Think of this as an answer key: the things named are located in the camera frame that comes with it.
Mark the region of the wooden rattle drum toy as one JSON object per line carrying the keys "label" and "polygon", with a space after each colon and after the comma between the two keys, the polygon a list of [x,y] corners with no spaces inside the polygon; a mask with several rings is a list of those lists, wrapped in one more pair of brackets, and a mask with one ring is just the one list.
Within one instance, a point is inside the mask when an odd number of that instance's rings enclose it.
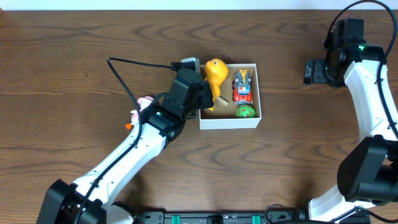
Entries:
{"label": "wooden rattle drum toy", "polygon": [[227,106],[229,104],[229,101],[226,100],[225,98],[223,98],[222,96],[218,96],[216,98],[216,100],[218,100],[220,103],[222,103],[223,105]]}

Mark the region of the orange dinosaur toy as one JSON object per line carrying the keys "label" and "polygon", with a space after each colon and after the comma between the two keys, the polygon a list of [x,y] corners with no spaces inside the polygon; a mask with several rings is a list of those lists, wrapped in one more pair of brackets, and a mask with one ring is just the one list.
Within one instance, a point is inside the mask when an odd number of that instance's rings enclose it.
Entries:
{"label": "orange dinosaur toy", "polygon": [[205,80],[210,84],[213,102],[215,102],[216,98],[221,96],[220,86],[228,77],[228,66],[221,59],[214,58],[205,64],[205,73]]}

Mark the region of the red grey toy truck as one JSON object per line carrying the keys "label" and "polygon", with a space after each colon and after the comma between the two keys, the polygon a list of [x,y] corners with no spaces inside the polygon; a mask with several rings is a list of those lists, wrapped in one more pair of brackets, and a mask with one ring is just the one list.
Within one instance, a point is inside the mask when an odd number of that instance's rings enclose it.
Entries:
{"label": "red grey toy truck", "polygon": [[234,104],[252,103],[251,74],[247,69],[240,69],[234,74],[232,89]]}

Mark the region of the green patterned ball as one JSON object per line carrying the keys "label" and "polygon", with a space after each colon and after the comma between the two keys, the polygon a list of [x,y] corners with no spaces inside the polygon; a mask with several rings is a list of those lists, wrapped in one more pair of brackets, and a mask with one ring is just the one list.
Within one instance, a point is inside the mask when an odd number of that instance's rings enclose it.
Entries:
{"label": "green patterned ball", "polygon": [[252,105],[241,105],[236,110],[236,118],[255,118],[256,110]]}

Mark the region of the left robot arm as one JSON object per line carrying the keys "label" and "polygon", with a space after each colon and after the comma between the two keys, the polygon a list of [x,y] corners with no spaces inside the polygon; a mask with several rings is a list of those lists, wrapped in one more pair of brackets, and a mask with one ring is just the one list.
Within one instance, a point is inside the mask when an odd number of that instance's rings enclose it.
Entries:
{"label": "left robot arm", "polygon": [[183,131],[197,110],[213,106],[200,69],[177,70],[169,92],[141,111],[141,122],[100,164],[72,184],[58,179],[47,190],[37,223],[107,223],[128,182]]}

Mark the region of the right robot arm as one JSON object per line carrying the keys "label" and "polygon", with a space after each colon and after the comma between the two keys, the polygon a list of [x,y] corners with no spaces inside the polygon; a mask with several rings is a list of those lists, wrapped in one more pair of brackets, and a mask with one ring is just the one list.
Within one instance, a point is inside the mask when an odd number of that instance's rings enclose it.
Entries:
{"label": "right robot arm", "polygon": [[397,109],[387,82],[382,47],[368,45],[361,19],[343,19],[324,41],[326,57],[305,64],[304,85],[347,87],[359,144],[338,168],[337,183],[308,203],[311,220],[366,223],[367,208],[397,201]]}

